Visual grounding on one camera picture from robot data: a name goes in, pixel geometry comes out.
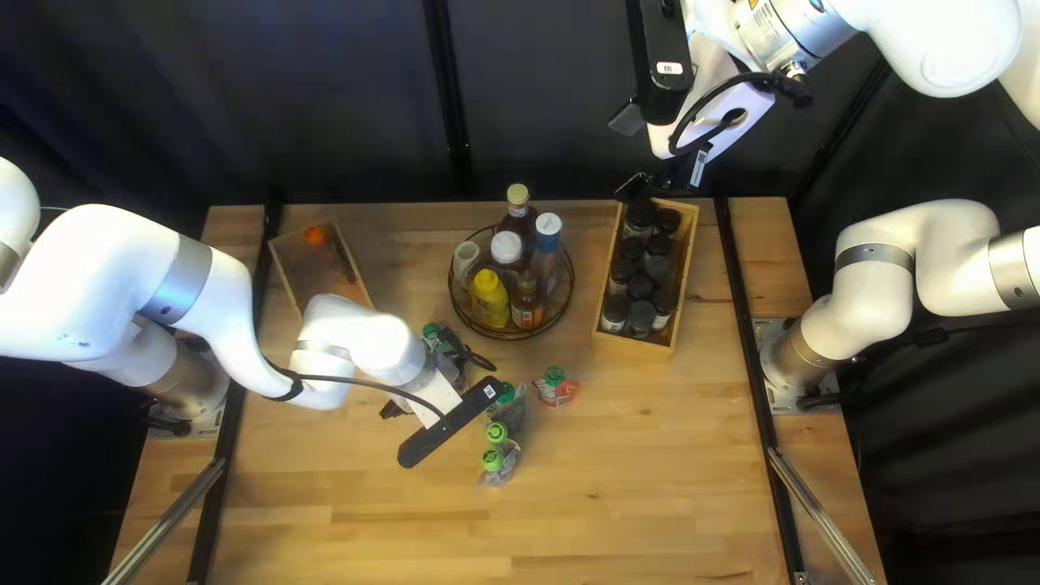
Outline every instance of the yellow mustard bottle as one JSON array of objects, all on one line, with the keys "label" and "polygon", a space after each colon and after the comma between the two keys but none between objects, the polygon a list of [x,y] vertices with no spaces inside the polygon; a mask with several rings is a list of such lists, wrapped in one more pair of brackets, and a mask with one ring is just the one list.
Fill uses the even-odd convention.
[{"label": "yellow mustard bottle", "polygon": [[510,296],[498,275],[484,269],[469,287],[473,319],[485,327],[503,329],[510,322]]}]

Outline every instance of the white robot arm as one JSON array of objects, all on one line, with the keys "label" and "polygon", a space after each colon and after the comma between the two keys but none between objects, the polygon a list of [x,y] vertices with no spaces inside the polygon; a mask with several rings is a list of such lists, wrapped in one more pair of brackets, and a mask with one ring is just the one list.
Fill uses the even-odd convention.
[{"label": "white robot arm", "polygon": [[[1040,110],[1040,67],[1035,55],[1015,57],[1023,21],[1037,24],[1040,7],[1019,1],[627,0],[639,90],[610,126],[632,134],[645,122],[659,158],[700,149],[710,161],[773,106],[777,90],[763,78],[804,83],[809,70],[858,32],[874,40],[907,84],[937,98],[974,92],[1015,61],[1009,93],[1030,115]],[[683,54],[672,62],[680,61],[683,43],[688,60]],[[1025,50],[1035,47],[1028,43]],[[768,75],[710,96],[738,78],[738,67]]]},{"label": "white robot arm", "polygon": [[943,316],[1040,305],[1040,227],[1000,235],[981,203],[921,203],[846,228],[834,270],[831,294],[762,347],[762,370],[778,387],[812,386],[867,346],[903,333],[915,281],[925,308]]},{"label": "white robot arm", "polygon": [[[457,409],[464,399],[399,317],[316,296],[305,311],[286,375],[257,346],[251,276],[238,260],[106,205],[66,211],[30,245],[40,218],[36,195],[28,178],[2,158],[0,208],[5,268],[0,282],[6,283],[0,294],[0,355],[97,372],[192,418],[215,406],[224,388],[214,387],[218,376],[212,364],[159,326],[166,325],[204,338],[243,387],[306,408],[339,408],[350,388],[308,376],[349,378],[360,368],[405,392],[425,429],[440,433],[423,439],[428,451],[484,410],[475,402]],[[497,381],[489,387],[490,392],[466,395],[490,404],[501,390]],[[411,456],[412,464],[418,462],[414,452]]]}]

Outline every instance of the wooden crate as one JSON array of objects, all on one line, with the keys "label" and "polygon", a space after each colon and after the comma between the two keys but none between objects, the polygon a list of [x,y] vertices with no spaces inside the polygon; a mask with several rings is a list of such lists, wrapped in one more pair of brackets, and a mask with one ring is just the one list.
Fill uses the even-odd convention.
[{"label": "wooden crate", "polygon": [[267,243],[289,301],[301,316],[315,295],[339,295],[368,308],[372,299],[336,223],[311,226]]},{"label": "wooden crate", "polygon": [[[682,319],[682,305],[686,295],[686,278],[690,276],[690,256],[694,249],[694,235],[697,232],[697,217],[701,208],[686,203],[677,203],[664,199],[654,199],[654,204],[659,208],[675,209],[681,215],[679,229],[676,232],[674,250],[669,255],[672,261],[672,269],[675,270],[678,278],[678,306],[672,322],[668,327],[657,333],[651,333],[646,339],[632,339],[621,335],[614,335],[602,331],[599,327],[599,315],[602,310],[596,311],[592,324],[592,338],[597,347],[610,348],[614,350],[627,352],[632,357],[649,359],[652,361],[668,361],[672,359],[675,352],[675,340],[679,332],[679,321]],[[606,270],[603,272],[603,282],[599,287],[601,295],[606,295],[607,280],[610,278],[610,262],[617,257],[616,247],[621,243],[621,233],[624,227],[626,207],[618,204],[618,212],[614,219],[614,232],[610,235],[610,246],[607,248]]]}]

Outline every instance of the wooden tabletop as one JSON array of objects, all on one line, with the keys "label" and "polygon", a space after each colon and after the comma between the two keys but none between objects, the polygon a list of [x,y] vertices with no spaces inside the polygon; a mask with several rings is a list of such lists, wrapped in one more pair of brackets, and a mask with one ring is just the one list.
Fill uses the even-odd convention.
[{"label": "wooden tabletop", "polygon": [[[382,421],[386,397],[355,389],[318,412],[250,395],[232,466],[212,583],[786,583],[765,464],[716,214],[701,205],[677,350],[667,364],[590,347],[615,204],[540,202],[558,213],[577,285],[567,314],[526,341],[493,341],[451,310],[451,249],[500,219],[498,204],[291,205],[281,231],[334,220],[380,310],[416,330],[445,323],[508,381],[548,365],[581,383],[558,411],[531,405],[521,466],[504,489],[475,485],[483,426],[414,469],[396,463],[414,417]],[[786,202],[733,200],[754,316],[798,315],[811,298]],[[204,239],[250,263],[261,209],[214,207]],[[284,364],[300,317],[272,275],[261,348]],[[774,418],[781,449],[879,583],[881,563],[840,415]],[[114,561],[212,456],[212,440],[149,439]],[[189,516],[138,583],[183,583]],[[807,566],[837,567],[805,516]]]}]

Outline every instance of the yellow bottle cap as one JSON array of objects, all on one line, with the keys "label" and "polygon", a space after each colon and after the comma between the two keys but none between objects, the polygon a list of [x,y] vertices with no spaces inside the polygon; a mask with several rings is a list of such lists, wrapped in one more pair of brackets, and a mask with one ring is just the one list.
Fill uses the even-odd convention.
[{"label": "yellow bottle cap", "polygon": [[505,200],[513,205],[523,205],[529,199],[530,195],[527,193],[527,186],[523,183],[513,183],[510,185],[510,188],[505,189]]},{"label": "yellow bottle cap", "polygon": [[491,292],[498,287],[498,275],[488,269],[483,269],[473,277],[472,286],[479,292]]}]

